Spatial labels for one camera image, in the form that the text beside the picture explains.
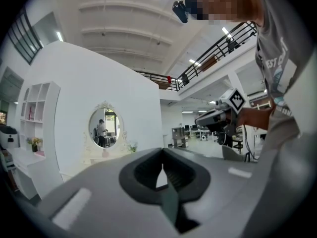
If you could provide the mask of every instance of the small plant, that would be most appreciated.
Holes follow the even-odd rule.
[[[129,151],[131,153],[135,153],[137,151],[137,148],[138,148],[138,143],[130,143],[128,145],[128,148],[129,148]]]
[[[29,145],[32,145],[32,151],[33,152],[37,152],[38,151],[38,145],[39,144],[42,144],[43,142],[43,139],[41,138],[37,138],[37,137],[32,137],[32,138],[27,138],[26,139],[26,142],[29,144]]]
[[[37,138],[37,137],[32,137],[32,138],[27,138],[27,139],[26,139],[26,142],[27,142],[29,145],[38,145],[39,143],[42,143],[42,142],[43,142],[43,139]]]

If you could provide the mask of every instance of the cable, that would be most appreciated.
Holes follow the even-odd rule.
[[[222,145],[224,145],[226,139],[227,139],[227,134],[225,133],[225,134],[224,134],[224,141],[223,141]]]
[[[244,133],[245,133],[245,137],[246,137],[246,139],[244,140],[244,142],[245,142],[245,144],[246,144],[247,150],[248,150],[249,153],[251,154],[252,158],[257,161],[258,158],[256,158],[256,157],[254,156],[254,154],[252,154],[252,152],[251,152],[251,150],[250,150],[250,146],[249,146],[248,139],[247,139],[247,136],[248,136],[248,134],[247,134],[247,129],[246,129],[245,125],[243,125],[243,127],[244,127]]]

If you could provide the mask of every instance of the oval mirror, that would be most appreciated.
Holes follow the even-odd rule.
[[[107,108],[96,110],[89,121],[89,133],[100,147],[113,146],[120,134],[120,122],[116,113]]]

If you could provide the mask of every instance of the black railing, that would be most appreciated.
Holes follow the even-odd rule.
[[[145,71],[137,71],[137,73],[145,76],[149,80],[153,81],[154,83],[158,84],[159,89],[163,90],[171,90],[171,91],[178,91],[179,90],[179,80],[173,77],[149,73]]]
[[[224,35],[206,52],[204,52],[192,65],[190,65],[178,78],[179,89],[187,85],[190,80],[199,76],[200,73],[209,69],[220,61],[223,57],[239,48],[246,41],[257,35],[257,30],[253,23],[240,23],[228,34]]]
[[[32,28],[23,8],[8,30],[8,36],[20,55],[31,64],[42,44]]]

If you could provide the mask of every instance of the balcony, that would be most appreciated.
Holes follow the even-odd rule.
[[[240,48],[252,38],[256,38],[257,29],[253,23],[240,23],[221,37],[190,65],[178,78],[137,71],[149,80],[158,84],[159,89],[178,92],[202,72],[212,68],[217,62]]]

